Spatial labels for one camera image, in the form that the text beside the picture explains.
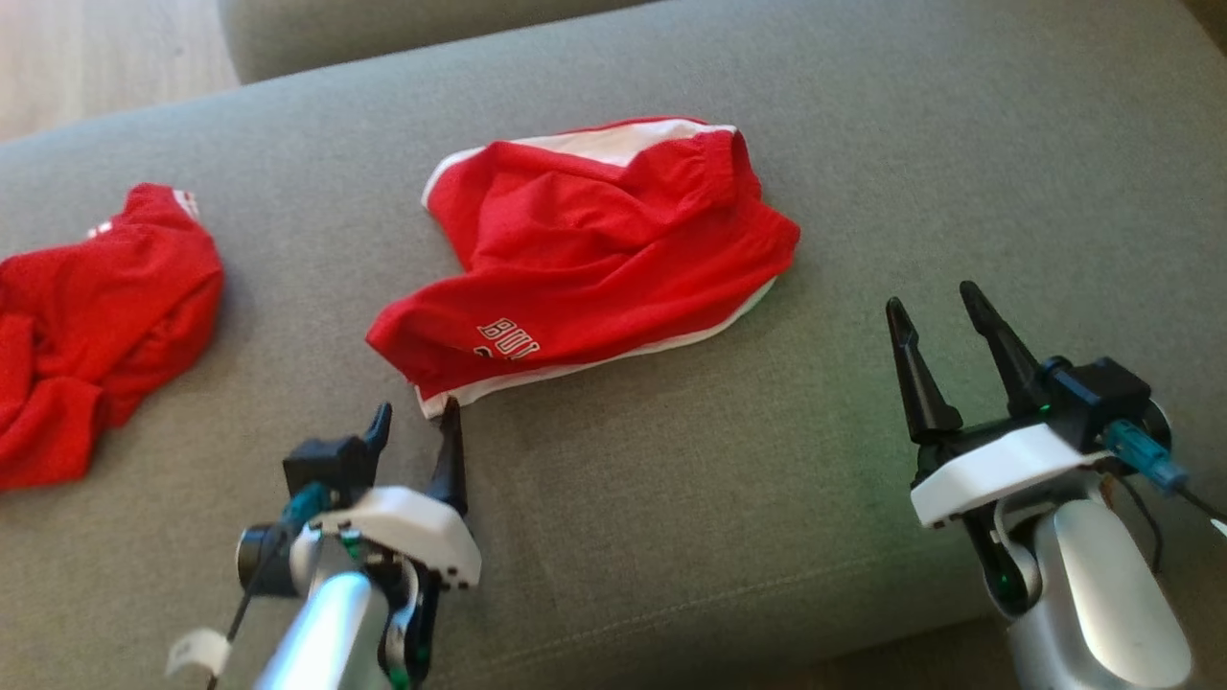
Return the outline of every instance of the white trim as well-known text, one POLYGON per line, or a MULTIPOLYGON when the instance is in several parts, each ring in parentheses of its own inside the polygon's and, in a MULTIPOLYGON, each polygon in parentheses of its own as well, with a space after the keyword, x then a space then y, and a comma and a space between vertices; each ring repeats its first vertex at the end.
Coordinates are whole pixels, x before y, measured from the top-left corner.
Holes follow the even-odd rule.
POLYGON ((431 173, 429 179, 426 180, 426 190, 422 192, 422 205, 423 206, 427 205, 426 203, 431 198, 431 190, 434 189, 436 184, 438 184, 439 178, 443 177, 443 173, 448 172, 448 168, 450 168, 456 163, 463 163, 464 161, 467 161, 469 158, 476 156, 477 153, 481 153, 485 150, 486 150, 485 146, 479 146, 476 149, 467 149, 465 151, 458 151, 455 153, 452 153, 447 158, 439 161, 439 165, 434 167, 434 172, 431 173))
POLYGON ((733 314, 724 319, 723 322, 713 325, 712 328, 704 330, 696 330, 693 333, 686 333, 682 335, 675 335, 672 338, 666 338, 659 343, 650 343, 643 345, 634 350, 622 352, 616 357, 610 357, 609 360, 601 360, 599 362, 587 362, 583 365, 563 365, 553 367, 542 367, 539 370, 526 371, 521 373, 512 373, 507 376, 496 376, 494 378, 487 378, 485 381, 475 381, 466 386, 461 386, 454 390, 448 390, 432 395, 428 400, 422 399, 422 390, 418 388, 417 401, 422 406, 422 414, 429 417, 436 417, 443 414, 443 408, 447 405, 448 398, 455 398, 461 405, 467 405, 470 403, 477 401, 480 398, 490 395, 497 390, 504 388, 514 388, 517 386, 524 386, 526 383, 536 383, 539 381, 548 381, 551 378, 563 377, 571 373, 580 372, 584 370, 590 370, 598 367, 606 362, 615 362, 617 360, 625 360, 627 357, 637 357, 639 355, 652 355, 655 352, 664 352, 665 350, 672 350, 674 347, 683 347, 686 345, 693 345, 702 340, 707 340, 713 335, 723 331, 724 329, 733 325, 739 318, 745 316, 750 309, 767 295, 771 286, 775 284, 775 279, 768 280, 762 287, 755 291, 733 314))
POLYGON ((91 227, 90 232, 86 233, 86 237, 88 237, 90 239, 93 239, 94 237, 98 237, 99 235, 110 232, 110 228, 113 228, 113 227, 115 227, 115 226, 112 225, 110 221, 107 221, 107 222, 104 222, 104 223, 102 223, 102 225, 99 225, 97 227, 91 227))
MULTIPOLYGON (((733 125, 699 124, 694 120, 672 118, 665 120, 649 120, 639 123, 627 123, 606 129, 590 129, 585 131, 572 131, 567 134, 553 134, 550 136, 531 136, 529 139, 515 139, 512 144, 533 146, 555 153, 566 153, 625 168, 631 165, 640 152, 663 141, 679 139, 693 139, 694 136, 710 131, 737 131, 733 125)), ((443 177, 443 173, 452 166, 467 161, 477 153, 485 151, 485 146, 469 149, 452 153, 439 162, 429 179, 426 180, 426 189, 422 192, 422 205, 427 206, 431 192, 443 177)))
POLYGON ((184 192, 182 189, 174 190, 174 200, 179 203, 179 207, 183 212, 191 216, 191 220, 200 221, 200 209, 196 207, 196 196, 190 192, 184 192))

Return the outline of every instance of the seam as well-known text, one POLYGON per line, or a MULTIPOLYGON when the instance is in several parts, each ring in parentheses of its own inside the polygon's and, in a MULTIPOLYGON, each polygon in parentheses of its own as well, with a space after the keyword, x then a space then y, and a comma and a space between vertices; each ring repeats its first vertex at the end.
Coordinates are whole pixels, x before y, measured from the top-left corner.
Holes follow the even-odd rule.
MULTIPOLYGON (((906 552, 915 554, 923 550, 924 549, 909 549, 906 552)), ((858 559, 855 561, 848 561, 840 564, 837 567, 815 568, 796 575, 778 577, 775 580, 769 580, 767 582, 758 582, 755 584, 736 587, 734 589, 726 589, 724 592, 709 594, 707 597, 701 597, 698 599, 691 599, 688 602, 666 607, 664 609, 658 609, 645 614, 631 616, 628 619, 602 625, 600 627, 585 630, 583 632, 577 632, 573 635, 568 635, 566 637, 560 637, 557 640, 552 640, 550 642, 539 645, 529 649, 524 649, 520 652, 512 652, 509 654, 503 654, 502 657, 496 657, 491 661, 470 663, 466 664, 469 668, 480 668, 482 670, 477 673, 442 674, 440 676, 437 678, 437 680, 447 685, 455 685, 456 683, 467 683, 480 678, 486 678, 498 672, 513 668, 520 668, 562 656, 568 651, 563 647, 590 645, 598 637, 616 640, 620 637, 626 637, 627 635, 632 635, 634 632, 640 632, 643 630, 652 629, 658 622, 664 622, 661 619, 666 619, 667 616, 676 613, 693 610, 693 609, 704 609, 713 605, 724 604, 733 599, 737 599, 745 595, 762 594, 766 592, 771 592, 773 589, 780 589, 784 587, 789 587, 793 584, 798 584, 800 582, 815 580, 836 572, 849 571, 849 570, 865 570, 865 566, 881 561, 882 561, 881 557, 864 557, 864 559, 858 559), (612 632, 615 630, 617 630, 617 632, 606 636, 606 634, 612 632)))

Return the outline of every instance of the wooden floor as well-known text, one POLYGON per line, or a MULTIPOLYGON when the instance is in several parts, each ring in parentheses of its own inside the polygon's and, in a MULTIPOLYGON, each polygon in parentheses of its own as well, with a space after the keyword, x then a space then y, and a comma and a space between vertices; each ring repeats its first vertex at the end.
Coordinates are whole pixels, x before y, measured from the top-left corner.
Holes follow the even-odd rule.
POLYGON ((0 0, 0 141, 236 86, 216 0, 0 0))

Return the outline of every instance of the crumpled red shirt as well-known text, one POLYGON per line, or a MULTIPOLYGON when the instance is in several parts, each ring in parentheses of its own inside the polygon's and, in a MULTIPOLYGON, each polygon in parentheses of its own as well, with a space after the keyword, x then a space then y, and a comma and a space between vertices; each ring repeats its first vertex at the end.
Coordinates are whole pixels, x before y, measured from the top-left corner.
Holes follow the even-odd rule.
POLYGON ((0 263, 0 490, 85 475, 207 347, 222 275, 193 196, 155 184, 85 242, 0 263))

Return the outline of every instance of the blue cable connector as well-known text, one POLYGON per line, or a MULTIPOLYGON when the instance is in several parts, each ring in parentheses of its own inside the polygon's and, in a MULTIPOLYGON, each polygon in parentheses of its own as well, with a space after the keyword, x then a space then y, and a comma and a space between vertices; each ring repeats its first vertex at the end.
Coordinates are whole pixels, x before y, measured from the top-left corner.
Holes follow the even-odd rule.
POLYGON ((1131 421, 1109 424, 1103 433, 1103 447, 1141 473, 1164 496, 1171 496, 1189 480, 1189 473, 1172 462, 1172 453, 1131 421))

